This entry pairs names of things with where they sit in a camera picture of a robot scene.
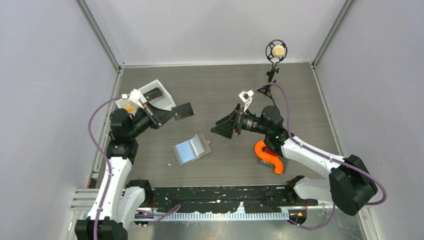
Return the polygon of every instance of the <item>wood grain surface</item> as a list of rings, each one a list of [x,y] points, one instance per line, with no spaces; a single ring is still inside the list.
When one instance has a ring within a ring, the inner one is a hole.
[[[280,71],[274,79],[288,94],[291,131],[305,142],[337,154],[309,64],[285,63],[278,67]],[[153,187],[182,187],[284,184],[297,175],[321,178],[294,160],[289,160],[282,175],[258,164],[254,145],[264,138],[261,134],[242,131],[240,136],[226,139],[210,132],[216,121],[241,102],[238,94],[242,90],[267,82],[266,72],[270,68],[270,64],[126,68],[120,93],[129,93],[159,79],[177,105],[190,102],[194,110],[194,116],[180,121],[172,119],[160,129],[148,129],[137,138],[138,153],[127,180],[147,179]],[[284,97],[276,87],[271,92],[286,125]],[[249,109],[259,115],[267,105],[272,105],[272,101],[257,93]],[[212,153],[179,166],[173,146],[196,133],[209,137]]]

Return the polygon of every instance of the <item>orange curved object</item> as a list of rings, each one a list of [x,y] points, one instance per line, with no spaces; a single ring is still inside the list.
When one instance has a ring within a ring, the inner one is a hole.
[[[283,173],[283,163],[280,161],[277,154],[270,152],[266,148],[266,145],[263,140],[260,140],[256,143],[256,145],[254,146],[254,153],[264,162],[274,165],[274,173],[279,175]]]

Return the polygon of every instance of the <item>white wall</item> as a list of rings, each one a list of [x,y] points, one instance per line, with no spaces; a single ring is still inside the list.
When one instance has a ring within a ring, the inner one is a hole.
[[[311,62],[345,0],[95,0],[126,65]]]
[[[3,1],[0,56],[0,238],[62,239],[117,73],[74,0]]]
[[[424,239],[424,2],[356,1],[318,65],[345,155],[387,188],[387,240]]]

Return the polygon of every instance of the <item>yellow round object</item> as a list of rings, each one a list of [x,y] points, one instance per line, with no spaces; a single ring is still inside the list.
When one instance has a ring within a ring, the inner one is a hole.
[[[282,57],[284,55],[284,47],[277,45],[272,48],[272,55],[276,58]]]

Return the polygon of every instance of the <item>metal floor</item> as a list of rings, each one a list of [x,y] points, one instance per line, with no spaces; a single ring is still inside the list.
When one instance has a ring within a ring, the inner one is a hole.
[[[305,226],[320,226],[331,208],[308,209]],[[134,223],[128,228],[129,240],[366,240],[358,216],[336,210],[332,222],[319,230],[305,230],[287,221],[189,221],[160,222],[147,228]]]
[[[307,143],[337,154],[310,65],[278,66],[280,71],[275,79],[288,94],[292,132]],[[138,153],[128,180],[147,179],[153,187],[182,187],[284,184],[297,175],[320,178],[295,161],[289,161],[282,175],[258,164],[254,145],[264,138],[261,134],[243,131],[230,140],[210,132],[217,120],[241,102],[238,95],[242,90],[267,82],[266,72],[270,69],[270,64],[126,68],[120,94],[159,79],[177,105],[191,102],[194,110],[194,116],[180,121],[172,119],[162,128],[148,129],[137,138]],[[272,93],[285,125],[284,97],[278,88],[273,87]],[[259,115],[267,105],[272,105],[272,101],[257,93],[249,109]],[[196,133],[209,137],[212,153],[179,166],[173,146]]]

